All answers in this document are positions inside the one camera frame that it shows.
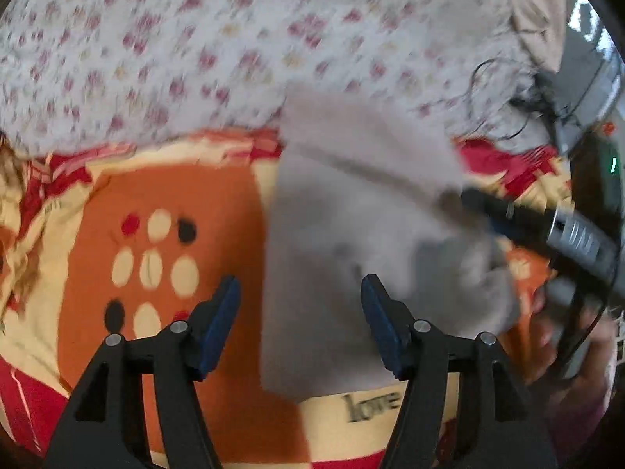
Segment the person's right hand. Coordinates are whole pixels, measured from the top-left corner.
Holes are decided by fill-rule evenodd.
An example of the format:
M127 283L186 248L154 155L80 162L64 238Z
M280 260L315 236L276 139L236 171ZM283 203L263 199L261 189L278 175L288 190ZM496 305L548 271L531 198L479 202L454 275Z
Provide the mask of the person's right hand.
M529 325L529 361L523 370L527 384L541 378L556 360L551 343L554 325L543 312L542 291L532 298ZM568 460L591 436L607 411L616 361L616 321L603 315L589 338L579 373L566 387L554 392L543 408L558 460Z

